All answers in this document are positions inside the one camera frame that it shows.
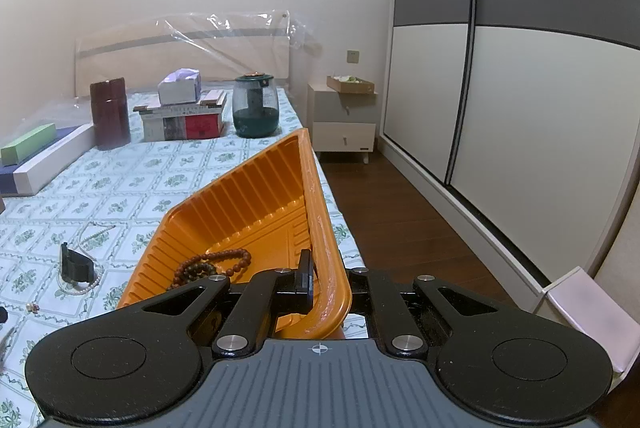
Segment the white chair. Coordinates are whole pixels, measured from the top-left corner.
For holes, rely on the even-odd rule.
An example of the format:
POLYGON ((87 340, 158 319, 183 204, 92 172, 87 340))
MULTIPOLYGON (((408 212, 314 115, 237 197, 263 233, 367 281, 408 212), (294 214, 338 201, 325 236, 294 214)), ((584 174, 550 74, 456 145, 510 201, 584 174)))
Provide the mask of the white chair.
POLYGON ((610 391, 623 382, 639 358, 639 323, 581 267, 544 287, 534 312, 600 344, 612 364, 610 391))

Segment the green box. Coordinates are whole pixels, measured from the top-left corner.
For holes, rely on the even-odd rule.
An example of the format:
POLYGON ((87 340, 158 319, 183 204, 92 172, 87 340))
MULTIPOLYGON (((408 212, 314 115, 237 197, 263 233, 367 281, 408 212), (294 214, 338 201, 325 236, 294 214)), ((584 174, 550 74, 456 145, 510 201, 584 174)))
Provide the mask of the green box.
POLYGON ((1 164, 3 166, 21 164, 29 156, 46 148, 55 141, 55 138, 56 127, 53 123, 37 126, 1 148, 1 164))

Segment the white and blue long box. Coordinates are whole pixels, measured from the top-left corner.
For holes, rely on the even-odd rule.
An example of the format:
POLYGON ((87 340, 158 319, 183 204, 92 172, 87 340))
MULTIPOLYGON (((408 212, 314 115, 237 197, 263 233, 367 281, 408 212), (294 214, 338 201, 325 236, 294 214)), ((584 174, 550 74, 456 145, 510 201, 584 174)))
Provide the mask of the white and blue long box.
POLYGON ((1 167, 1 196, 33 196, 94 146, 92 124, 64 127, 53 143, 21 164, 1 167))

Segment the sliding wardrobe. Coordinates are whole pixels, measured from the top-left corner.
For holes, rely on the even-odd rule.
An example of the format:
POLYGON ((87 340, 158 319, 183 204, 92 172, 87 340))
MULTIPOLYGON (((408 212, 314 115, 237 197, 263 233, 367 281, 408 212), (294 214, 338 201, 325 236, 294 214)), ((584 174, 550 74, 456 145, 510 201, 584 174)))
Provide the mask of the sliding wardrobe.
POLYGON ((634 193, 639 0, 394 0, 386 156, 522 307, 634 193))

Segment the wall socket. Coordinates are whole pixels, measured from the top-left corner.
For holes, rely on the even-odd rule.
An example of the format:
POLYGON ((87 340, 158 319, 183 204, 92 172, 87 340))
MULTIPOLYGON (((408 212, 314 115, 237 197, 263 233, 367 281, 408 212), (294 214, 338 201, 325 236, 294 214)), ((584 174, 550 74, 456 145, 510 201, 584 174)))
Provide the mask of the wall socket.
POLYGON ((349 51, 347 51, 346 61, 348 63, 357 64, 359 62, 359 58, 360 58, 360 51, 359 50, 349 50, 349 51))

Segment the orange plastic tray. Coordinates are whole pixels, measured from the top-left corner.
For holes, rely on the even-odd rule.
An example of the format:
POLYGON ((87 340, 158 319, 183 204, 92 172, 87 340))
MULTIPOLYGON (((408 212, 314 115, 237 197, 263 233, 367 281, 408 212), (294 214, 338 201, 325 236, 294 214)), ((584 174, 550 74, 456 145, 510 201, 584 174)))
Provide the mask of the orange plastic tray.
POLYGON ((352 305, 343 259, 323 196, 308 130, 297 129, 172 207, 157 227, 120 307, 166 292, 181 263, 197 255, 244 248, 252 262, 232 278, 314 260, 314 305, 281 315, 281 338, 321 339, 342 326, 352 305))

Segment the floral tablecloth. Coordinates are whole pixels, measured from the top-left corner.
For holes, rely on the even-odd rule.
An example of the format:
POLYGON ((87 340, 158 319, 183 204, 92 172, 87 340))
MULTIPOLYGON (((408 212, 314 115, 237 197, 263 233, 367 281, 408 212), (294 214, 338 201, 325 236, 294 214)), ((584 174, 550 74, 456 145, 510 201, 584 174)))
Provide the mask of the floral tablecloth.
POLYGON ((4 201, 1 304, 14 313, 15 327, 1 361, 2 426, 40 423, 24 375, 35 344, 61 327, 115 310, 172 207, 302 126, 286 92, 278 97, 277 133, 258 139, 239 137, 225 110, 218 139, 146 142, 141 117, 131 112, 130 143, 91 149, 36 195, 4 201), (96 263, 94 283, 62 280, 62 243, 96 263))

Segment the wooden tray on cabinet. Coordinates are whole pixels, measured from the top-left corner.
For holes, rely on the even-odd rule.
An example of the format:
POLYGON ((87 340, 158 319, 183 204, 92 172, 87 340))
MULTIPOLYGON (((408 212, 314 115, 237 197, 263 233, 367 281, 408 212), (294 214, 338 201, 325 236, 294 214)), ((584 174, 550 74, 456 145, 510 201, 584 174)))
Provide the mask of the wooden tray on cabinet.
POLYGON ((326 86, 340 94, 373 95, 375 93, 375 84, 352 75, 328 76, 326 86))

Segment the plastic wrapped headboard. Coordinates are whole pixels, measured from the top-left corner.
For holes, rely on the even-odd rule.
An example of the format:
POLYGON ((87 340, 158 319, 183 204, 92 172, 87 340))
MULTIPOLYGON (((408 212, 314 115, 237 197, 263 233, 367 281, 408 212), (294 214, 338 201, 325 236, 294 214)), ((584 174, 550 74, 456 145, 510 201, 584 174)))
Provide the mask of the plastic wrapped headboard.
POLYGON ((291 79, 292 58, 322 47, 286 10, 170 14, 85 36, 71 18, 1 19, 1 135, 11 138, 47 104, 88 96, 93 83, 122 77, 128 90, 155 87, 179 68, 206 82, 258 71, 291 79))

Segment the dark brown cylindrical canister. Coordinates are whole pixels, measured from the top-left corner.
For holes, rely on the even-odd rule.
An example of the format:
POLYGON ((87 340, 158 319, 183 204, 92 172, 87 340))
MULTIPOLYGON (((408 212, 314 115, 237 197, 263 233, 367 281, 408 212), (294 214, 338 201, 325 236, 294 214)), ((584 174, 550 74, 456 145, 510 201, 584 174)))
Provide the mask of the dark brown cylindrical canister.
POLYGON ((90 85, 96 148, 113 150, 131 141, 124 77, 90 85))

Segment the white bedside cabinet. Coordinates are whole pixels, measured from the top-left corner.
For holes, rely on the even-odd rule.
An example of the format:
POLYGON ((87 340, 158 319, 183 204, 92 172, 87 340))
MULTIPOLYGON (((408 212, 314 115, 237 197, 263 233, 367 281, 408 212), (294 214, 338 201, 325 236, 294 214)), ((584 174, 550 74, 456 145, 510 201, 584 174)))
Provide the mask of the white bedside cabinet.
POLYGON ((358 153, 368 164, 378 128, 376 93, 345 94, 326 83, 307 85, 307 122, 312 148, 324 153, 358 153))

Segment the white tissue box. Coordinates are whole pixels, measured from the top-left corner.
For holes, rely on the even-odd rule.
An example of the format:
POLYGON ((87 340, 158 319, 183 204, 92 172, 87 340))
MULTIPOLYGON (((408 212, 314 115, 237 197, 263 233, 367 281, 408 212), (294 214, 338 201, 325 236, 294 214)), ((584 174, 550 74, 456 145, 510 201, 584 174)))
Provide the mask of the white tissue box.
POLYGON ((171 72, 157 85, 157 92, 162 106, 197 103, 202 92, 201 73, 188 68, 171 72))

